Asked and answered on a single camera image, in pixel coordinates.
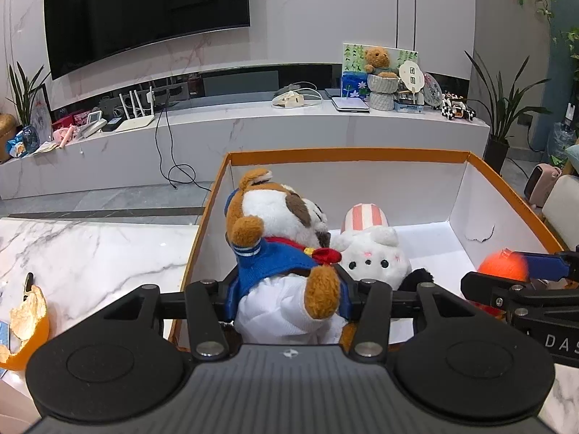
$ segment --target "basket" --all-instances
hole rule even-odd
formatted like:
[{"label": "basket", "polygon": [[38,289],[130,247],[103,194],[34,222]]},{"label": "basket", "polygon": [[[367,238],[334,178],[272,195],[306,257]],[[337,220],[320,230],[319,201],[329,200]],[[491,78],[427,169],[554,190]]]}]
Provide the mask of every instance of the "basket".
[{"label": "basket", "polygon": [[394,95],[370,93],[370,107],[380,111],[392,111],[394,109]]},{"label": "basket", "polygon": [[368,88],[374,93],[396,93],[398,89],[398,77],[382,78],[376,75],[368,75]]}]

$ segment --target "toy car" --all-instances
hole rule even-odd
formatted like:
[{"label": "toy car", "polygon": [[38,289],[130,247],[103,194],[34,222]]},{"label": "toy car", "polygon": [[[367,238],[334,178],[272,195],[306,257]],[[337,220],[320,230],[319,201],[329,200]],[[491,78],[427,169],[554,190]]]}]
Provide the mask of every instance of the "toy car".
[{"label": "toy car", "polygon": [[464,98],[450,93],[442,96],[441,113],[448,120],[457,117],[472,121],[477,115],[473,109],[467,107],[464,103]]}]

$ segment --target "framed picture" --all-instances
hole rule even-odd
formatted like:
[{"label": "framed picture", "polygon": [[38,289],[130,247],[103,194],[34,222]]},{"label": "framed picture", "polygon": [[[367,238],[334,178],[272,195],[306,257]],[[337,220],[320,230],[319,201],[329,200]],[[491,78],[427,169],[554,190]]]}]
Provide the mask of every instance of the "framed picture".
[{"label": "framed picture", "polygon": [[[368,74],[364,71],[364,51],[376,46],[344,44],[342,58],[342,97],[365,99],[369,94]],[[390,56],[390,69],[398,69],[407,60],[419,63],[418,52],[384,47]]]},{"label": "framed picture", "polygon": [[52,140],[52,122],[46,85],[43,84],[34,97],[33,108],[30,112],[30,123],[36,127],[41,145]]}]

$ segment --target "teddy bear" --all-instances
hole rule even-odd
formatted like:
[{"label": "teddy bear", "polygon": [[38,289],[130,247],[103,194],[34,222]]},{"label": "teddy bear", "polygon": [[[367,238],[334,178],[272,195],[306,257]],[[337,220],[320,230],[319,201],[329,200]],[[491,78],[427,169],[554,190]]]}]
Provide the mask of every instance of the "teddy bear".
[{"label": "teddy bear", "polygon": [[321,209],[267,169],[247,172],[225,206],[237,259],[235,330],[245,343],[337,344],[346,321]]},{"label": "teddy bear", "polygon": [[364,51],[367,64],[364,70],[367,73],[383,78],[396,78],[396,74],[390,71],[390,54],[384,47],[371,47]]}]

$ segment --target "cardboard box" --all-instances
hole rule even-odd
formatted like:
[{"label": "cardboard box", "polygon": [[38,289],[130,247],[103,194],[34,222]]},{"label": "cardboard box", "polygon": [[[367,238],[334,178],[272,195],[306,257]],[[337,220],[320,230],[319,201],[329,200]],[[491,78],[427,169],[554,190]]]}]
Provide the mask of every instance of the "cardboard box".
[{"label": "cardboard box", "polygon": [[[460,280],[483,259],[505,247],[555,253],[555,237],[503,179],[469,152],[422,149],[336,148],[228,154],[209,196],[183,286],[223,280],[236,265],[225,241],[224,207],[245,171],[264,166],[273,180],[292,186],[318,204],[338,231],[358,203],[377,204],[412,268],[425,267],[434,282],[461,295]],[[400,321],[390,342],[412,336]],[[173,334],[187,346],[186,324]]]}]

